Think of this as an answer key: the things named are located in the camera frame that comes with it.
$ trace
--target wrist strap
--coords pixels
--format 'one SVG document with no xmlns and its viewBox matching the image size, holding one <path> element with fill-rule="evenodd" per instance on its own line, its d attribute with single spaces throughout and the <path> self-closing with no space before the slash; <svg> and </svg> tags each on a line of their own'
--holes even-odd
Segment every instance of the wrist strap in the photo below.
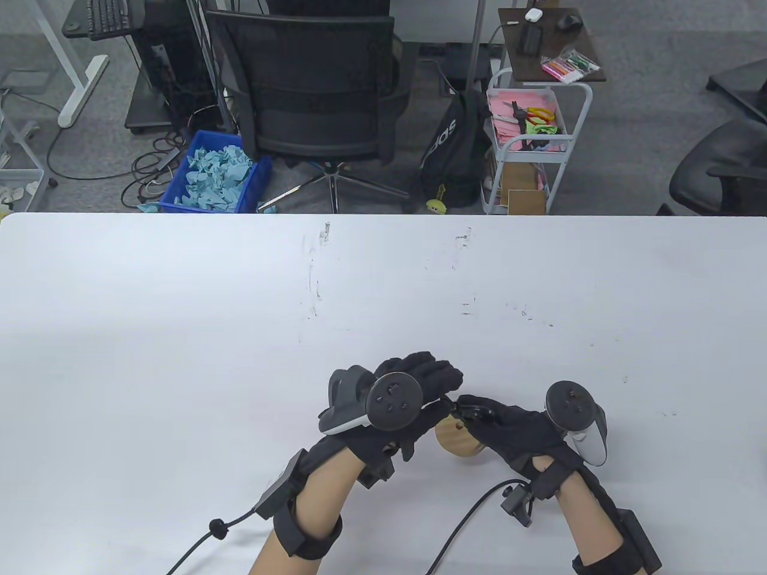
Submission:
<svg viewBox="0 0 767 575">
<path fill-rule="evenodd" d="M 580 555 L 573 559 L 578 575 L 637 575 L 642 567 L 642 557 L 626 539 L 615 552 L 591 565 L 584 566 Z"/>
<path fill-rule="evenodd" d="M 327 555 L 343 527 L 339 516 L 333 531 L 325 539 L 314 539 L 307 535 L 295 520 L 295 499 L 288 500 L 275 515 L 275 535 L 288 557 L 295 555 L 307 561 L 322 559 Z"/>
</svg>

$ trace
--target wooden block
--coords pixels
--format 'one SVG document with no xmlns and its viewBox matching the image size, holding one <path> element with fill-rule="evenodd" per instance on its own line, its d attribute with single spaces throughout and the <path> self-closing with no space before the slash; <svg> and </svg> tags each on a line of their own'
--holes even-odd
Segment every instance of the wooden block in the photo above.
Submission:
<svg viewBox="0 0 767 575">
<path fill-rule="evenodd" d="M 434 432 L 443 449 L 458 457 L 473 457 L 485 448 L 474 439 L 463 422 L 453 416 L 447 416 L 437 423 Z"/>
</svg>

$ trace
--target black glove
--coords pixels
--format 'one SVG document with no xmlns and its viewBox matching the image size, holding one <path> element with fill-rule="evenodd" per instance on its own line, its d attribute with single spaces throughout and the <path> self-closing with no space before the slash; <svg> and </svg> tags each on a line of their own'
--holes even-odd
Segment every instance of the black glove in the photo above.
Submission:
<svg viewBox="0 0 767 575">
<path fill-rule="evenodd" d="M 476 396 L 460 396 L 456 405 L 458 416 L 470 414 L 462 417 L 469 433 L 530 481 L 540 475 L 532 464 L 535 455 L 550 455 L 573 470 L 583 466 L 583 458 L 544 413 Z"/>
<path fill-rule="evenodd" d="M 331 437 L 340 439 L 370 470 L 388 463 L 397 450 L 402 459 L 413 457 L 415 442 L 450 414 L 449 404 L 437 401 L 463 383 L 463 374 L 449 361 L 436 361 L 428 351 L 411 353 L 405 359 L 394 357 L 384 361 L 375 371 L 376 379 L 387 373 L 405 372 L 413 376 L 423 390 L 423 403 L 415 421 L 403 429 L 385 432 L 374 427 L 356 427 Z"/>
</svg>

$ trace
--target white desk leg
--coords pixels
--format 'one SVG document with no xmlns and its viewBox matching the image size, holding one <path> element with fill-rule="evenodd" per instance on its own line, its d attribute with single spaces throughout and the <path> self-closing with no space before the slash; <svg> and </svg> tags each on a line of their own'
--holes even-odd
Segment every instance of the white desk leg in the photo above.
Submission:
<svg viewBox="0 0 767 575">
<path fill-rule="evenodd" d="M 83 67 L 80 58 L 72 49 L 69 40 L 61 35 L 61 30 L 55 27 L 55 19 L 48 0 L 32 0 L 28 3 L 31 7 L 35 20 L 42 28 L 48 43 L 56 53 L 56 58 L 74 84 L 72 95 L 61 109 L 58 116 L 58 125 L 62 128 L 71 127 L 80 115 L 83 106 L 91 96 L 98 79 L 109 63 L 106 54 L 95 56 L 87 67 Z"/>
</svg>

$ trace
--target white wire rack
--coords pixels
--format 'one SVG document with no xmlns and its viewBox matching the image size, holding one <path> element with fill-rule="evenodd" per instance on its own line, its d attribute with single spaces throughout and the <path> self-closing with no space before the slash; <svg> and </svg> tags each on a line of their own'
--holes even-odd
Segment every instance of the white wire rack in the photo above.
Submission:
<svg viewBox="0 0 767 575">
<path fill-rule="evenodd" d="M 549 136 L 547 134 L 520 134 L 519 136 L 511 138 L 510 141 L 506 142 L 506 144 L 503 146 L 500 146 L 498 143 L 498 137 L 495 133 L 495 128 L 492 125 L 492 118 L 489 118 L 485 124 L 485 130 L 488 132 L 490 138 L 492 139 L 495 161 L 498 163 L 498 166 L 495 170 L 495 178 L 493 179 L 492 189 L 490 190 L 489 197 L 486 198 L 486 193 L 484 190 L 480 196 L 482 198 L 482 207 L 484 208 L 485 213 L 489 215 L 508 213 L 507 208 L 501 205 L 496 205 L 499 196 L 499 190 L 501 187 L 501 174 L 503 173 L 504 163 L 525 162 L 539 165 L 558 164 L 557 175 L 554 179 L 554 183 L 545 187 L 547 192 L 546 213 L 548 214 L 549 210 L 551 209 L 551 204 L 554 203 L 554 198 L 556 197 L 557 191 L 559 190 L 562 176 L 565 174 L 565 168 L 567 168 L 568 162 L 570 161 L 570 156 L 573 152 L 573 149 L 575 148 L 576 142 L 578 141 L 578 136 L 581 134 L 581 128 L 583 127 L 583 124 L 586 121 L 586 116 L 588 115 L 588 111 L 591 108 L 591 102 L 594 99 L 594 92 L 591 90 L 591 86 L 588 84 L 578 82 L 574 84 L 561 84 L 560 82 L 525 82 L 522 84 L 522 88 L 498 88 L 497 85 L 499 79 L 504 74 L 512 75 L 512 69 L 510 67 L 503 68 L 493 74 L 492 78 L 490 79 L 489 88 L 487 90 L 488 97 L 495 96 L 496 94 L 500 94 L 505 91 L 519 92 L 520 90 L 535 90 L 544 95 L 545 99 L 554 105 L 556 109 L 557 122 L 559 127 L 562 128 L 562 134 L 557 134 L 556 136 Z M 562 116 L 561 110 L 559 109 L 559 102 L 557 101 L 556 94 L 552 90 L 553 87 L 561 89 L 583 90 L 585 92 L 583 106 L 581 107 L 581 111 L 578 114 L 578 120 L 575 123 L 575 128 L 571 132 L 568 131 L 568 128 L 565 125 L 565 120 Z M 542 152 L 540 150 L 512 150 L 512 146 L 515 143 L 521 142 L 523 140 L 539 140 L 548 142 L 555 141 L 561 143 L 561 151 Z"/>
<path fill-rule="evenodd" d="M 17 143 L 35 167 L 0 169 L 0 185 L 8 186 L 10 188 L 26 188 L 27 184 L 36 182 L 37 188 L 35 193 L 32 195 L 25 193 L 24 197 L 21 200 L 14 202 L 13 205 L 14 212 L 31 212 L 37 207 L 37 204 L 48 186 L 45 166 L 35 153 L 32 152 L 24 135 L 16 128 L 16 126 L 14 126 L 11 119 L 5 115 L 5 112 L 0 107 L 0 143 L 6 141 L 8 141 L 8 147 L 13 143 Z"/>
</svg>

